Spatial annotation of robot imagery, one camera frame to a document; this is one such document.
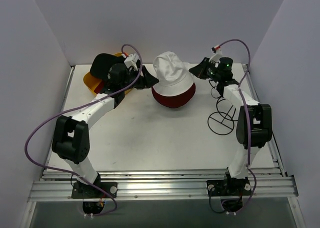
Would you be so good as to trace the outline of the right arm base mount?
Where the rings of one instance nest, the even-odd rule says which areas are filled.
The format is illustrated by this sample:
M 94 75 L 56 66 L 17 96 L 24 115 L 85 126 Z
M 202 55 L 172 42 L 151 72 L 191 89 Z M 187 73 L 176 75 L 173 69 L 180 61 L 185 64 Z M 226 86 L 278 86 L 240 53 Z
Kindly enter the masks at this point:
M 207 180 L 207 193 L 213 197 L 249 196 L 252 192 L 248 179 Z

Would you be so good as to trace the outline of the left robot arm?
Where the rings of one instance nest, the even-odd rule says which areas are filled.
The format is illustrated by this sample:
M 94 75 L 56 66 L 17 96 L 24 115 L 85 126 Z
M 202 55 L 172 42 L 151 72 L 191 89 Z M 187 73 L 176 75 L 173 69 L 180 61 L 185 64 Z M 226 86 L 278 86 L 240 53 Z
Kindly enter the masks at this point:
M 90 75 L 102 81 L 102 87 L 90 105 L 78 109 L 71 116 L 61 115 L 55 125 L 52 151 L 69 164 L 83 184 L 83 192 L 95 198 L 101 191 L 99 173 L 93 168 L 88 154 L 90 151 L 90 128 L 105 114 L 116 109 L 131 88 L 148 89 L 159 80 L 145 66 L 117 62 L 113 65 L 92 65 Z

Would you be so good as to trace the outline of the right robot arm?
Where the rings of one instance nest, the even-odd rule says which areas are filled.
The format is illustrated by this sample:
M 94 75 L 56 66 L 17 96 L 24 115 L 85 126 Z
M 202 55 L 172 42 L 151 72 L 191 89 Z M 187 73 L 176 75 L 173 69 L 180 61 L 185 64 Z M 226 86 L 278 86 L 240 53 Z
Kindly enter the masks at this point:
M 235 134 L 240 148 L 227 168 L 230 177 L 222 182 L 223 191 L 230 195 L 240 189 L 238 180 L 247 177 L 256 154 L 272 137 L 271 107 L 241 90 L 232 66 L 233 60 L 223 56 L 205 57 L 200 64 L 191 66 L 174 53 L 166 52 L 142 71 L 153 98 L 166 108 L 178 109 L 190 102 L 196 93 L 195 79 L 198 78 L 213 81 L 218 94 L 238 111 Z

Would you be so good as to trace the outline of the white hat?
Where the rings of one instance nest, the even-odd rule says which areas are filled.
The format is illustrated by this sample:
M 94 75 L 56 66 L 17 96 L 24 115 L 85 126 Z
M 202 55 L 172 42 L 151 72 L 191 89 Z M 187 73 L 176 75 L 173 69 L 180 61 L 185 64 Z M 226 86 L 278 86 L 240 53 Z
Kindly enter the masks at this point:
M 194 84 L 194 78 L 188 70 L 189 63 L 167 51 L 158 55 L 153 61 L 153 68 L 159 82 L 153 86 L 161 96 L 174 97 L 187 92 Z

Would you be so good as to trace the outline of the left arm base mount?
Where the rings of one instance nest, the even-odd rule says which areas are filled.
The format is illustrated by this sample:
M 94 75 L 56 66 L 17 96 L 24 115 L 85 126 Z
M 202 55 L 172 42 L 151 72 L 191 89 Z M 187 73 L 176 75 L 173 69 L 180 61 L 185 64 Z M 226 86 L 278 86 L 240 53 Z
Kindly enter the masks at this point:
M 118 183 L 116 182 L 102 182 L 99 187 L 108 193 L 111 197 L 117 197 Z M 71 193 L 72 199 L 93 199 L 93 198 L 108 198 L 103 192 L 93 188 L 90 185 L 85 185 L 79 181 L 73 184 Z

